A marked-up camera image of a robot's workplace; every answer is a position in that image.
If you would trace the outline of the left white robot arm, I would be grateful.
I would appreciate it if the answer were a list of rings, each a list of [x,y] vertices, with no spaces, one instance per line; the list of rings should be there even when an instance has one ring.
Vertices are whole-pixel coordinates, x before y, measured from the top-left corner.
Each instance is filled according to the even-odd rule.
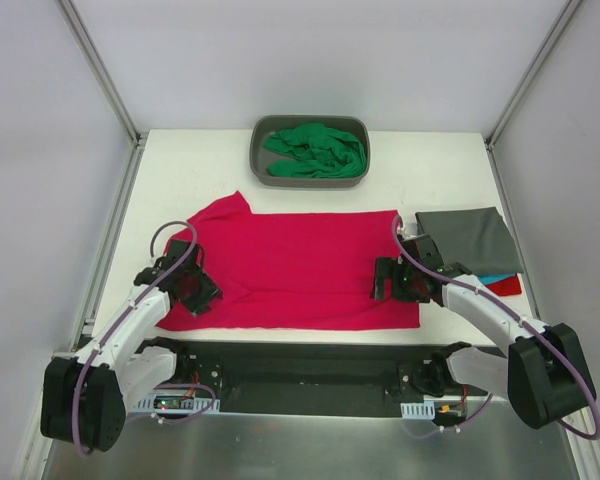
[[[68,357],[55,357],[44,372],[42,436],[68,442],[82,455],[108,451],[129,409],[164,383],[184,387],[190,363],[165,347],[144,346],[150,331],[176,307],[193,316],[221,297],[204,270],[205,251],[194,241],[172,240],[154,264],[134,278],[128,297],[105,327]]]

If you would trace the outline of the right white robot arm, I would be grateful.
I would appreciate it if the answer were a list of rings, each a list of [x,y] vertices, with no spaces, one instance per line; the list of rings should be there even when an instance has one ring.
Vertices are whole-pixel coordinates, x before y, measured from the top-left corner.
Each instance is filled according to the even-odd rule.
[[[463,385],[506,399],[532,429],[558,423],[600,439],[597,394],[577,333],[528,317],[459,263],[443,261],[428,235],[392,234],[400,254],[375,261],[372,297],[435,303],[462,317],[498,348],[489,354],[458,341],[435,351],[409,375],[412,388],[440,398]]]

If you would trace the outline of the magenta t shirt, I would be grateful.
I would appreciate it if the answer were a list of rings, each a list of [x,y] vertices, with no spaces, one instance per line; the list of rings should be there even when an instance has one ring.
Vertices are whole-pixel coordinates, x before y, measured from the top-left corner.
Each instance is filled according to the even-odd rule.
[[[372,297],[376,259],[399,254],[396,214],[254,213],[239,192],[217,199],[189,222],[222,296],[199,316],[177,305],[158,326],[177,333],[416,329],[418,305]]]

